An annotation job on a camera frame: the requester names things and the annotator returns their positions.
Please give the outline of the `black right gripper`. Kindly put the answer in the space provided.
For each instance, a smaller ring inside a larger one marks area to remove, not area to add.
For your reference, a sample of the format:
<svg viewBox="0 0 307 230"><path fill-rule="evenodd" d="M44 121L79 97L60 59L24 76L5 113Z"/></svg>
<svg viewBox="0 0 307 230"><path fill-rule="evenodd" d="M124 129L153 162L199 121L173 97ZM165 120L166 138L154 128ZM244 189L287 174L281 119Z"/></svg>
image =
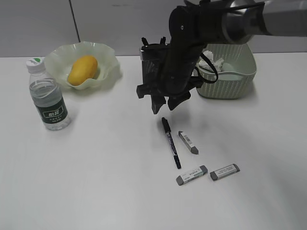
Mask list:
<svg viewBox="0 0 307 230"><path fill-rule="evenodd" d="M203 83L192 72L208 44L226 42L222 23L226 14L225 4L187 4L172 10L168 20L170 49L160 64L156 80L136 88L139 98L151 96L154 114L166 104L165 97L169 97L167 105L173 111L190 99L191 89Z"/></svg>

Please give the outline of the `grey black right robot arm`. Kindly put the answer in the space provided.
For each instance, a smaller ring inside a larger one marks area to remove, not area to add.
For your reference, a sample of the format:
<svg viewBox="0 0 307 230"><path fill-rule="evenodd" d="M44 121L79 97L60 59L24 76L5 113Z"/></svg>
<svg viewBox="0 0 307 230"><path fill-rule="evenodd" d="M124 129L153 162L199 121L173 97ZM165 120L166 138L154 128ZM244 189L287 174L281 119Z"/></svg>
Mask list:
<svg viewBox="0 0 307 230"><path fill-rule="evenodd" d="M209 59L203 50L209 44L241 45L255 35L305 37L307 3L304 0L202 0L185 1L172 10L168 28L170 42L142 38L142 84L139 98L151 97L152 111L167 104L170 110L190 98L190 91L211 83L197 71L197 62Z"/></svg>

